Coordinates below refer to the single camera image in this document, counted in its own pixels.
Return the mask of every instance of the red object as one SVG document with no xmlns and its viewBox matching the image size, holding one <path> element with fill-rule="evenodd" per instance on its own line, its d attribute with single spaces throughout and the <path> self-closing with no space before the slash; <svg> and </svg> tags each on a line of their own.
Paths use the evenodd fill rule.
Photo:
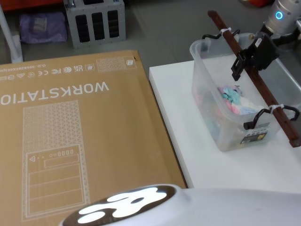
<svg viewBox="0 0 301 226">
<path fill-rule="evenodd" d="M 0 0 L 3 11 L 62 3 L 63 0 Z"/>
<path fill-rule="evenodd" d="M 249 2 L 256 7 L 264 7 L 273 2 L 273 0 L 249 0 Z"/>
</svg>

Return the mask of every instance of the clear plastic container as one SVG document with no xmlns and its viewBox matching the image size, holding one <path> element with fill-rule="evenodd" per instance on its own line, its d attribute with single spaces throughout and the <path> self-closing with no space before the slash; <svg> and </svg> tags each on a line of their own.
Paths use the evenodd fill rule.
<svg viewBox="0 0 301 226">
<path fill-rule="evenodd" d="M 236 35 L 242 49 L 247 48 L 252 40 L 248 33 Z M 239 115 L 233 113 L 222 98 L 218 88 L 239 86 L 243 97 L 253 104 L 268 108 L 257 88 L 245 71 L 238 81 L 232 77 L 231 67 L 236 59 L 226 40 L 206 38 L 194 42 L 190 47 L 194 58 L 192 93 L 216 145 L 221 151 L 243 148 L 262 142 L 271 141 L 280 130 L 272 114 L 264 113 L 255 129 L 244 129 L 244 122 L 253 121 L 256 113 Z M 259 72 L 260 76 L 280 104 L 301 108 L 301 87 L 279 59 Z M 285 110 L 289 118 L 294 116 Z"/>
</svg>

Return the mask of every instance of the white pole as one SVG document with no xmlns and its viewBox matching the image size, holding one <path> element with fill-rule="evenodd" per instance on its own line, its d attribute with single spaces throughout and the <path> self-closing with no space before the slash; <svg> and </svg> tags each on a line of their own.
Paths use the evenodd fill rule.
<svg viewBox="0 0 301 226">
<path fill-rule="evenodd" d="M 8 23 L 7 23 L 6 18 L 4 16 L 1 4 L 0 4 L 0 25 L 1 25 L 1 28 L 3 30 L 4 36 L 6 38 L 6 41 L 8 43 L 8 47 L 10 49 L 10 54 L 11 54 L 12 59 L 19 58 L 19 54 L 17 52 L 13 37 L 12 37 L 11 32 L 10 32 L 10 29 L 8 27 Z"/>
</svg>

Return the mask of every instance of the workstation box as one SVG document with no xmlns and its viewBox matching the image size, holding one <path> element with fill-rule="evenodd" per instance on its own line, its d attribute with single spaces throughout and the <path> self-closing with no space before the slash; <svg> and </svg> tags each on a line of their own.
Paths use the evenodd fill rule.
<svg viewBox="0 0 301 226">
<path fill-rule="evenodd" d="M 0 66 L 2 225 L 57 226 L 103 197 L 185 187 L 137 51 Z"/>
</svg>

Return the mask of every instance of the floor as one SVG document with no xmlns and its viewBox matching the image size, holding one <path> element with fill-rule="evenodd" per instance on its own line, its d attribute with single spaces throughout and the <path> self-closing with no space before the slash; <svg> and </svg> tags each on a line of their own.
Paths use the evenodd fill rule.
<svg viewBox="0 0 301 226">
<path fill-rule="evenodd" d="M 22 45 L 24 61 L 99 53 L 123 49 L 137 49 L 146 74 L 148 68 L 192 60 L 189 47 L 203 34 L 219 31 L 207 15 L 216 10 L 224 22 L 241 32 L 256 32 L 270 7 L 254 8 L 239 0 L 130 0 L 126 6 L 127 40 L 96 48 L 73 49 L 69 38 L 66 43 Z M 18 30 L 18 15 L 6 14 L 12 33 Z M 4 49 L 0 35 L 0 49 Z M 301 49 L 282 54 L 280 59 L 301 83 Z M 5 51 L 0 53 L 0 64 L 9 63 Z M 301 119 L 298 120 L 301 131 Z"/>
</svg>

